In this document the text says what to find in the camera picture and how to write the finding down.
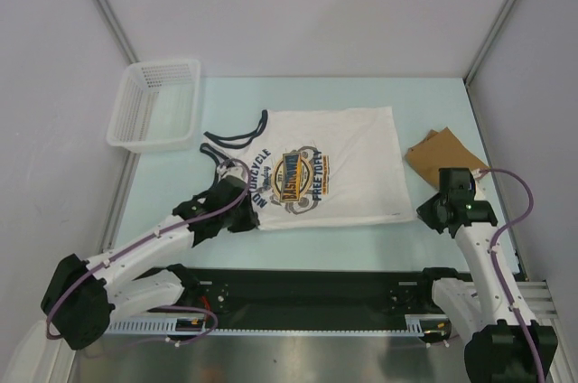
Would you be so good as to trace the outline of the tan tank top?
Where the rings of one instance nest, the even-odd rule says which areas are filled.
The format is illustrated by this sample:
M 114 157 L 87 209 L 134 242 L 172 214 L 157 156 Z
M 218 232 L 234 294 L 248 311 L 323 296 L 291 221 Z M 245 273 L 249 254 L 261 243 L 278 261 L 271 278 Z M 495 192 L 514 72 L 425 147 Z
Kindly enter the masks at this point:
M 488 168 L 448 127 L 441 131 L 430 130 L 421 142 L 407 150 L 405 159 L 436 190 L 440 186 L 441 168 L 468 168 L 470 171 Z

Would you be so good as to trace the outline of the white tank top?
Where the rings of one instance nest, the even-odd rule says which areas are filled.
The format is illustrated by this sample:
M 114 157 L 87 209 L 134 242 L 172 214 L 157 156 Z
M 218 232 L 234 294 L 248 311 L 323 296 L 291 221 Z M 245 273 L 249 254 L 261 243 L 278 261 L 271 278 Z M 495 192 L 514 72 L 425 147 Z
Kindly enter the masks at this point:
M 349 227 L 415 218 L 391 107 L 263 110 L 243 135 L 207 132 L 200 151 L 244 162 L 262 230 Z

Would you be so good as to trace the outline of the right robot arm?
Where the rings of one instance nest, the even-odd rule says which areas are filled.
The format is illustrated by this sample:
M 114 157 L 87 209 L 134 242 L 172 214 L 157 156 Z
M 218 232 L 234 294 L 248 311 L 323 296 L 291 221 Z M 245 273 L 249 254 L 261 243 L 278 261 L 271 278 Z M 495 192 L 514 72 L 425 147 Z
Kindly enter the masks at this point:
M 440 309 L 464 343 L 472 382 L 543 382 L 558 347 L 555 330 L 539 323 L 508 267 L 491 204 L 477 194 L 467 168 L 442 168 L 439 191 L 417 209 L 418 218 L 448 233 L 471 274 L 468 287 L 451 269 L 433 269 L 416 300 L 427 312 Z

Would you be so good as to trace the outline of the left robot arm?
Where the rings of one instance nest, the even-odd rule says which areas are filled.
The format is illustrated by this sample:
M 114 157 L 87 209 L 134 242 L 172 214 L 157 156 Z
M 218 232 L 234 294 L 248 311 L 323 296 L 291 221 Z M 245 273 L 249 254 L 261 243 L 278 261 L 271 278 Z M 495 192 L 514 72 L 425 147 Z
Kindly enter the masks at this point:
M 201 313 L 216 322 L 192 271 L 160 264 L 222 230 L 245 232 L 257 225 L 247 172 L 239 166 L 224 170 L 206 191 L 180 203 L 143 236 L 93 257 L 63 258 L 41 300 L 46 338 L 83 350 L 111 323 L 151 310 Z

